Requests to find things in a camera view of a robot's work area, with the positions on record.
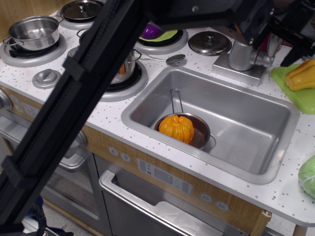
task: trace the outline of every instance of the toy pumpkin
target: toy pumpkin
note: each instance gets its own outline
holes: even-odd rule
[[[188,144],[194,136],[194,128],[190,119],[173,115],[166,117],[158,127],[159,132]]]

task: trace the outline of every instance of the spoon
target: spoon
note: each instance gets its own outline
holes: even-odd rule
[[[152,57],[150,55],[145,54],[146,56],[150,57],[150,58],[140,58],[140,60],[156,60],[156,61],[164,61],[166,62],[166,64],[171,65],[177,62],[182,61],[186,56],[184,54],[178,54],[178,55],[174,55],[166,60],[164,59],[160,59],[160,58],[155,58]]]

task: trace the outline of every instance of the stainless steel sink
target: stainless steel sink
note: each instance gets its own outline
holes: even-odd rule
[[[203,150],[154,130],[172,113],[172,89],[180,91],[184,112],[209,125]],[[122,113],[128,127],[257,184],[276,177],[299,117],[289,102],[182,67],[164,69]]]

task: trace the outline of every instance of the oven handle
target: oven handle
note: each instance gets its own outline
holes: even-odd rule
[[[115,174],[106,170],[99,179],[99,185],[104,193],[108,193],[142,212],[152,220],[173,229],[183,236],[224,236],[224,233],[207,225],[192,215],[182,211],[168,202],[159,202],[155,206],[129,193],[113,183]]]
[[[13,149],[8,141],[19,144],[27,130],[24,126],[6,117],[0,117],[0,135],[2,135],[2,140],[4,139],[4,144],[7,146],[10,155],[13,154]],[[84,157],[74,154],[70,158],[62,158],[58,166],[65,171],[73,173],[80,171],[86,164]]]

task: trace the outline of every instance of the countertop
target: countertop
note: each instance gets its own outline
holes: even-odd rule
[[[206,30],[211,29],[188,29],[187,32],[190,38],[197,32]],[[59,32],[66,38],[68,47],[58,60],[46,65],[29,68],[8,66],[0,60],[0,84],[43,104],[50,95],[52,88],[35,88],[32,84],[33,76],[37,72],[48,68],[63,73],[62,63],[66,58],[67,52],[78,45],[79,38],[75,35],[76,31],[60,26]],[[274,67],[280,66],[283,57],[289,50],[289,47],[281,46],[276,54],[272,68],[268,69],[258,87],[213,74],[211,72],[212,64],[218,57],[199,55],[191,50],[188,44],[177,52],[157,57],[167,59],[175,54],[185,54],[186,59],[179,64],[180,66],[272,97],[290,101],[269,76],[270,71]],[[161,61],[141,61],[141,63],[147,69],[149,75],[148,84],[164,68],[169,66]],[[122,111],[135,97],[120,102],[99,102],[88,118],[86,125],[295,224],[304,227],[315,227],[315,199],[304,192],[298,181],[299,168],[310,157],[315,155],[315,116],[301,113],[276,178],[268,184],[253,184],[215,166],[205,165],[203,161],[191,158],[185,152],[125,126],[121,120]]]

